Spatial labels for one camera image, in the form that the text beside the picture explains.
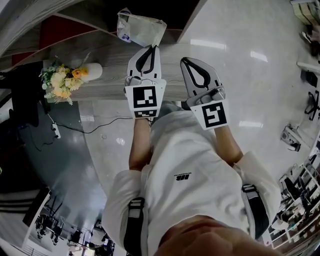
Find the small black box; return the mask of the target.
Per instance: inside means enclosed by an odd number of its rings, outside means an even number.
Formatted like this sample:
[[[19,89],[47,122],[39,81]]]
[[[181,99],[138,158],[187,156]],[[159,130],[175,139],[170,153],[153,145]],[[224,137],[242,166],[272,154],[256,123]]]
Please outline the small black box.
[[[301,70],[300,78],[303,82],[307,82],[312,87],[316,88],[318,84],[318,77],[314,72]]]

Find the stack of pale yellow boxes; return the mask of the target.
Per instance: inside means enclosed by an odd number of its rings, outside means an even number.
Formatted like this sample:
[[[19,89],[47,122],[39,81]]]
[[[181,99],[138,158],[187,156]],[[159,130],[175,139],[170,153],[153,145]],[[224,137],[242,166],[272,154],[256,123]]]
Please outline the stack of pale yellow boxes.
[[[318,25],[316,17],[313,15],[312,7],[315,7],[317,0],[291,0],[294,15],[304,25]]]

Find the person's grey trousers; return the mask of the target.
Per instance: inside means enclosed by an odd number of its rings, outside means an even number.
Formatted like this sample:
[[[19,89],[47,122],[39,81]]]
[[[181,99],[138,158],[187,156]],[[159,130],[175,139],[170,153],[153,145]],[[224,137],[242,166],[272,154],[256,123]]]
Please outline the person's grey trousers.
[[[163,100],[159,110],[158,116],[154,119],[155,121],[173,112],[179,111],[190,111],[190,107],[185,101],[170,101]]]

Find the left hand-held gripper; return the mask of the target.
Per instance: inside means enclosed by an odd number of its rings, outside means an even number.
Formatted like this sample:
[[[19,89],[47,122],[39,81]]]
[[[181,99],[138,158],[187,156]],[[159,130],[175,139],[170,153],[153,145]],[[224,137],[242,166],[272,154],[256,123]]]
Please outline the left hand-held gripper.
[[[143,71],[149,56],[148,70]],[[140,49],[128,62],[124,92],[134,119],[155,118],[159,115],[167,82],[161,78],[158,46]]]

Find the grey wooden desk shelf unit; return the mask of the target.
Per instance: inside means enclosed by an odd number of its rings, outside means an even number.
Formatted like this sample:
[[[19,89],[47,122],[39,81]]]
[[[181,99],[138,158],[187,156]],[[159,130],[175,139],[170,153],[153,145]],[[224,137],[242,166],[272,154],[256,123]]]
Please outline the grey wooden desk shelf unit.
[[[117,37],[118,13],[166,23],[161,44],[178,43],[207,0],[0,0],[0,70],[87,51],[109,63],[139,48]]]

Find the grey wooden desk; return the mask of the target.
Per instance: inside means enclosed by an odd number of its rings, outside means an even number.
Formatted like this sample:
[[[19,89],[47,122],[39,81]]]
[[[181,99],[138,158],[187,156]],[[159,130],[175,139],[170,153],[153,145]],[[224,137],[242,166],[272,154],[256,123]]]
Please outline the grey wooden desk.
[[[83,84],[72,93],[71,98],[75,101],[124,100],[128,62],[140,49],[141,46],[135,43],[125,43],[107,34],[93,33],[57,43],[38,52],[34,58],[50,63],[58,57],[69,66],[79,65],[85,57],[89,63],[100,63],[103,69],[101,77]],[[162,78],[168,86],[165,99],[184,100],[187,97],[180,60],[188,54],[189,49],[186,44],[160,46]]]

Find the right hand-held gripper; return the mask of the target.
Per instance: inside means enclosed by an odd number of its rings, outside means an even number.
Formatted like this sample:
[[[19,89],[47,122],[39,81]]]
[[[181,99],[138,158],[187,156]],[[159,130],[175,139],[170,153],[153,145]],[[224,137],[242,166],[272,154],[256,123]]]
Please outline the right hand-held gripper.
[[[180,60],[180,68],[189,96],[186,104],[202,129],[207,131],[227,126],[229,105],[216,70],[207,63],[191,57],[183,57]],[[202,83],[196,81],[191,68],[203,78]]]

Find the white vase with yellow flowers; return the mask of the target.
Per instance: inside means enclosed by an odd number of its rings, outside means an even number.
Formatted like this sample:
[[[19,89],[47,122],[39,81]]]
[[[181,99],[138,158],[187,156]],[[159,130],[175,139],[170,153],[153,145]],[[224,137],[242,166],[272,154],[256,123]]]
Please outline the white vase with yellow flowers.
[[[66,101],[69,105],[73,105],[72,93],[103,74],[100,63],[87,63],[89,56],[87,54],[77,67],[65,65],[58,57],[55,57],[51,65],[43,67],[39,78],[42,82],[41,87],[45,91],[44,98],[56,104]]]

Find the clear plastic bag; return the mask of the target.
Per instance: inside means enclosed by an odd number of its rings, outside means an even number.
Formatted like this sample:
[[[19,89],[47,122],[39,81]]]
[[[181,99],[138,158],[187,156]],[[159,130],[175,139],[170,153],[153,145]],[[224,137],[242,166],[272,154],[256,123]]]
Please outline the clear plastic bag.
[[[127,8],[117,13],[117,37],[127,43],[134,42],[142,47],[159,46],[167,24],[156,18],[133,15]]]

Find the grey floor device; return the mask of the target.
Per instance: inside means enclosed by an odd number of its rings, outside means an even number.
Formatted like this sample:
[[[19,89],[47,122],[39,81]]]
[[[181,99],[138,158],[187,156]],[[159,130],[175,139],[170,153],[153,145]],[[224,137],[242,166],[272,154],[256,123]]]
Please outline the grey floor device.
[[[290,124],[287,124],[280,135],[280,140],[287,145],[288,150],[299,152],[301,143],[294,137],[295,134],[293,127]]]

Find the person's left forearm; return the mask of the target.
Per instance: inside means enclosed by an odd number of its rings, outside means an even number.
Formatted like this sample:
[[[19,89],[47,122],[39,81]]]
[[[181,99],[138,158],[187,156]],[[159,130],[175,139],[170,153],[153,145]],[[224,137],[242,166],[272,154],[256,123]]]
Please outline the person's left forearm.
[[[135,119],[129,154],[130,170],[141,171],[152,157],[150,123],[146,118]]]

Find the person's white shirt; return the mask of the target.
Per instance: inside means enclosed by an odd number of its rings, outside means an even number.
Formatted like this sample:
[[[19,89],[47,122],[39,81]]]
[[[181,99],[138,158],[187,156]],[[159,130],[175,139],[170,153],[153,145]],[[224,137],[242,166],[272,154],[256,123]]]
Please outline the person's white shirt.
[[[113,181],[102,226],[133,256],[154,256],[164,234],[195,216],[240,229],[259,242],[281,202],[278,184],[252,152],[233,167],[217,154],[214,130],[190,111],[171,112],[150,126],[151,159]]]

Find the white plastic bar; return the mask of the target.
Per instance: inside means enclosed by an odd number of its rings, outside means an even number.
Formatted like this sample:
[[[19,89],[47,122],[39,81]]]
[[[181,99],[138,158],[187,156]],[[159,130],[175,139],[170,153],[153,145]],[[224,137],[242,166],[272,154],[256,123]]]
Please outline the white plastic bar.
[[[313,63],[306,63],[297,61],[296,65],[301,69],[308,72],[315,72],[320,74],[320,61],[314,61]]]

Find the person's right forearm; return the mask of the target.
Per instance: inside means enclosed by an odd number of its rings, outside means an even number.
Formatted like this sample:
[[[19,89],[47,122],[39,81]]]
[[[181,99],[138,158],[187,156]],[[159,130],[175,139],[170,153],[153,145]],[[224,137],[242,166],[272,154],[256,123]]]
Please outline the person's right forearm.
[[[233,167],[244,156],[235,141],[228,125],[214,129],[216,138],[216,152],[222,160]]]

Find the person's chin and neck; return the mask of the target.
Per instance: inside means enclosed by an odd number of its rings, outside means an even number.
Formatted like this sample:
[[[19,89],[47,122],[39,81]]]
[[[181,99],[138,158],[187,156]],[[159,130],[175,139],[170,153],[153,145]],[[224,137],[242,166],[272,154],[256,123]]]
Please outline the person's chin and neck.
[[[153,256],[283,256],[247,233],[196,215],[172,226]]]

